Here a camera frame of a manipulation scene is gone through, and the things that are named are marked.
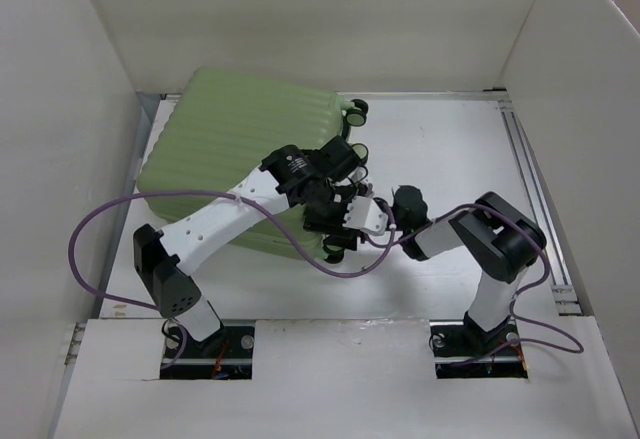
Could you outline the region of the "green suitcase blue lining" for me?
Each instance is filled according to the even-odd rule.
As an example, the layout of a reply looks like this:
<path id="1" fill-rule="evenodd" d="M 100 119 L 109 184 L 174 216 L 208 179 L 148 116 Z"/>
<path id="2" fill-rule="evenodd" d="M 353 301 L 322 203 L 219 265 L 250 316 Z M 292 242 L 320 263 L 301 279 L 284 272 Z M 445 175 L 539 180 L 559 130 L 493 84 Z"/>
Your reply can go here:
<path id="1" fill-rule="evenodd" d="M 200 68 L 149 147 L 137 189 L 167 226 L 226 196 L 277 149 L 347 139 L 368 109 L 332 90 Z M 291 258 L 300 249 L 325 254 L 322 236 L 304 230 L 300 206 L 267 216 L 228 244 Z"/>

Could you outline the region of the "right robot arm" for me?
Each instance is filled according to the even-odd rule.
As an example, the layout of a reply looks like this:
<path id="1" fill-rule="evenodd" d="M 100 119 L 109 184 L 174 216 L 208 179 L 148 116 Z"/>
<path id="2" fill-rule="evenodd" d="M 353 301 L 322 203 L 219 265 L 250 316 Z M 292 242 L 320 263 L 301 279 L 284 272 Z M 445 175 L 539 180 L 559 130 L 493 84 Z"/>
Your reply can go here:
<path id="1" fill-rule="evenodd" d="M 392 212 L 408 257 L 426 261 L 465 247 L 482 271 L 462 324 L 432 332 L 436 355 L 480 356 L 497 347 L 506 335 L 511 299 L 536 262 L 537 251 L 546 247 L 541 229 L 494 192 L 441 219 L 430 219 L 421 191 L 401 186 L 394 193 Z"/>

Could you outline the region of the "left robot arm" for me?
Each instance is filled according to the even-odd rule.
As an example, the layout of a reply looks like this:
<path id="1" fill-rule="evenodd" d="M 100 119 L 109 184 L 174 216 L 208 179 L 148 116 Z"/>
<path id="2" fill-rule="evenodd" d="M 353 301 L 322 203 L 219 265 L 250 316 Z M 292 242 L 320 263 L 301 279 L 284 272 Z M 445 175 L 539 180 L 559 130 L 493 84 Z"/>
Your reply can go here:
<path id="1" fill-rule="evenodd" d="M 211 357 L 222 349 L 225 327 L 192 274 L 222 246 L 267 216 L 303 209 L 303 228 L 323 235 L 331 264 L 355 249 L 358 232 L 345 225 L 349 203 L 365 192 L 368 150 L 336 136 L 319 149 L 286 145 L 270 153 L 226 196 L 159 230 L 133 234 L 134 268 L 165 319 L 183 327 L 183 340 Z"/>

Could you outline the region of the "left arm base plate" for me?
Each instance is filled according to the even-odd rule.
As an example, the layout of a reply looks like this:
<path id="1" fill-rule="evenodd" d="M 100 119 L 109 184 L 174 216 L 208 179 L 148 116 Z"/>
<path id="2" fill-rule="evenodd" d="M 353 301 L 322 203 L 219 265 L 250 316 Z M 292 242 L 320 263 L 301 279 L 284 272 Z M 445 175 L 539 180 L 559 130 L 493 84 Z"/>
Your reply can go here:
<path id="1" fill-rule="evenodd" d="M 250 380 L 253 373 L 255 324 L 231 322 L 219 349 L 203 352 L 189 338 L 183 342 L 179 326 L 165 322 L 159 378 L 162 380 Z"/>

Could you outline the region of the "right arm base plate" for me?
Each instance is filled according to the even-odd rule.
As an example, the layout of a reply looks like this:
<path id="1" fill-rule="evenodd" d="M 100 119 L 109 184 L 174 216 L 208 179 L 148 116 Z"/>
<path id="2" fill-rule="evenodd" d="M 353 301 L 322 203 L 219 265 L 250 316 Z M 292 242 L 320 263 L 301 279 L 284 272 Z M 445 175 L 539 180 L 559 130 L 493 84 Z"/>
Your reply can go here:
<path id="1" fill-rule="evenodd" d="M 429 347 L 438 379 L 527 379 L 528 371 L 519 346 L 508 346 L 488 355 L 509 339 L 518 337 L 513 321 L 485 345 L 474 345 L 464 336 L 461 321 L 430 323 Z"/>

